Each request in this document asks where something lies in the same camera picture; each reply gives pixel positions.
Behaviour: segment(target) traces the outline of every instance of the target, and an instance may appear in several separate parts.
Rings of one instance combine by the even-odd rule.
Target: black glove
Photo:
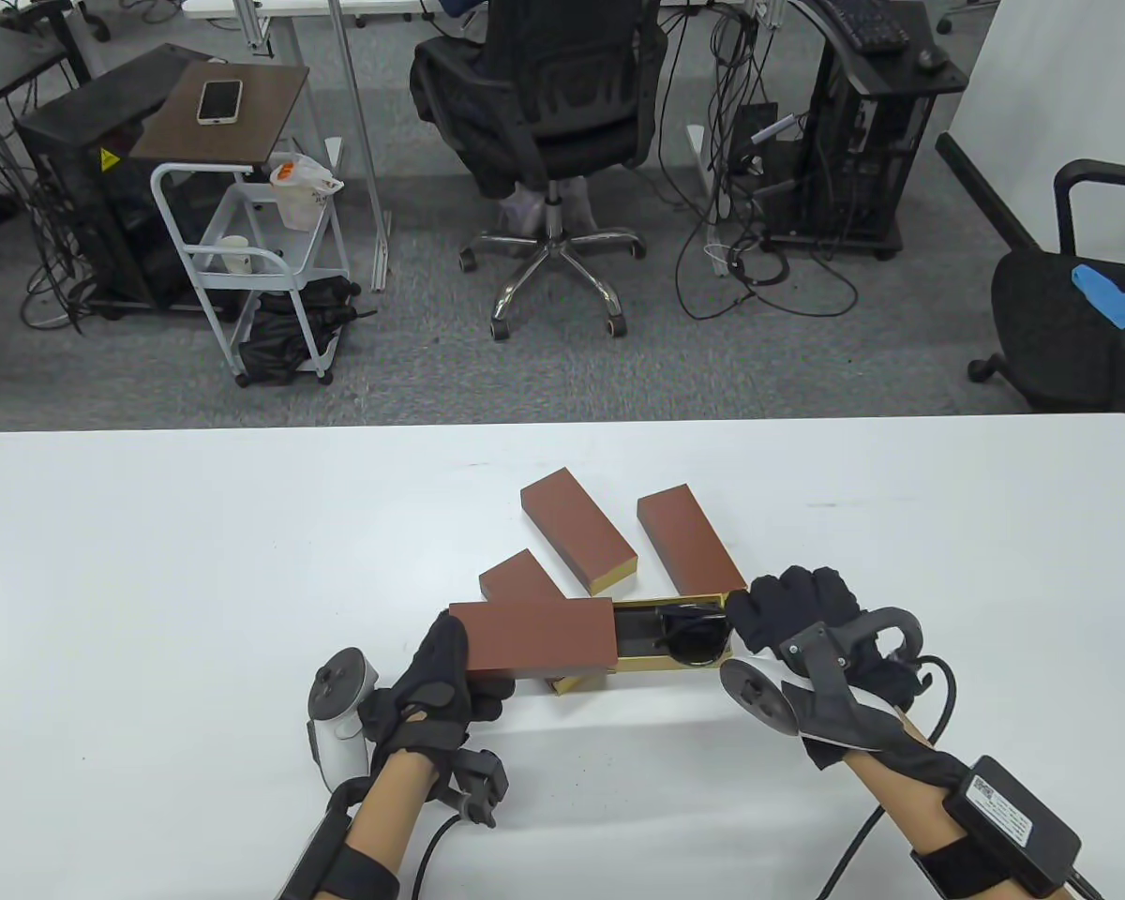
[[[726,612],[750,652],[770,647],[776,656],[786,639],[801,633],[808,626],[825,622],[836,628],[863,614],[857,597],[846,587],[837,570],[810,573],[798,565],[778,578],[774,575],[755,578],[748,594],[746,591],[734,591],[726,600]],[[858,644],[850,651],[846,681],[904,711],[928,686],[927,682],[922,683],[917,677],[910,665],[881,656],[873,639]],[[831,766],[846,755],[837,746],[814,740],[803,742],[819,768]]]
[[[395,750],[413,750],[429,757],[438,771],[430,799],[448,788],[451,762],[467,740],[467,728],[472,721],[497,720],[515,686],[512,678],[468,682],[467,652],[464,623],[442,612],[399,681],[371,691],[358,704],[363,732],[375,744],[371,774],[378,774]],[[416,712],[424,712],[424,719],[408,721]]]

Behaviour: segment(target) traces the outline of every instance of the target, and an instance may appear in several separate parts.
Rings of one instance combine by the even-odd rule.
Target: white phone
[[[242,105],[241,79],[206,81],[199,91],[199,107],[195,119],[200,125],[233,125]]]

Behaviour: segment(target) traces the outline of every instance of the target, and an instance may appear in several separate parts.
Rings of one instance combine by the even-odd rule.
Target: chair backrest
[[[641,42],[656,30],[660,2],[489,0],[485,74],[514,82],[536,138],[630,119]]]

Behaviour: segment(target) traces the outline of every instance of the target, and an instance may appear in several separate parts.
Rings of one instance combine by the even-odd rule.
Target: qr code label
[[[1005,794],[975,775],[966,789],[966,799],[970,804],[983,813],[983,818],[1005,835],[1011,837],[1017,845],[1025,847],[1029,844],[1029,835],[1033,832],[1033,822],[1017,807],[1014,807]]]

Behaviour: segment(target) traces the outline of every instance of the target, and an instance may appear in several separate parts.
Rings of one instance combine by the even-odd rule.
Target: computer mouse
[[[924,74],[936,74],[947,68],[948,63],[950,54],[936,44],[917,54],[917,71]]]

